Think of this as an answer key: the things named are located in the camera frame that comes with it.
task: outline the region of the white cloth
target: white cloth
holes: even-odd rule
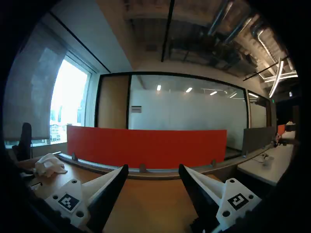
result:
[[[65,165],[55,157],[53,154],[43,156],[37,163],[35,163],[34,172],[39,176],[50,177],[54,172],[64,174],[67,170],[64,169]]]

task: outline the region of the black chair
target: black chair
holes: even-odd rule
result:
[[[18,146],[13,146],[13,152],[18,161],[30,159],[31,152],[31,124],[24,123],[22,127],[21,139]]]

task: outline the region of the orange partition panel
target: orange partition panel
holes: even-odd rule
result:
[[[67,126],[68,154],[111,166],[176,169],[222,162],[226,130],[170,131]]]
[[[278,134],[282,135],[285,132],[285,125],[278,125]]]

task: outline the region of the desk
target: desk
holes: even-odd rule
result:
[[[46,185],[46,191],[40,193],[40,197],[48,197],[72,178],[85,183],[101,176],[68,163],[64,164],[68,170],[66,174],[35,178],[37,182]],[[127,179],[103,232],[186,233],[191,232],[189,225],[196,218],[196,211],[181,179],[165,181]]]
[[[262,163],[255,161],[262,159],[262,156],[259,155],[254,158],[255,160],[252,159],[239,164],[238,170],[267,184],[276,186],[290,164],[293,148],[293,145],[288,144],[267,150],[266,154],[274,158],[270,166],[263,166]]]

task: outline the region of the roller shade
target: roller shade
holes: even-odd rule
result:
[[[16,56],[5,87],[3,133],[7,141],[18,141],[24,122],[32,127],[32,139],[47,139],[51,98],[63,47],[42,24],[31,33]]]

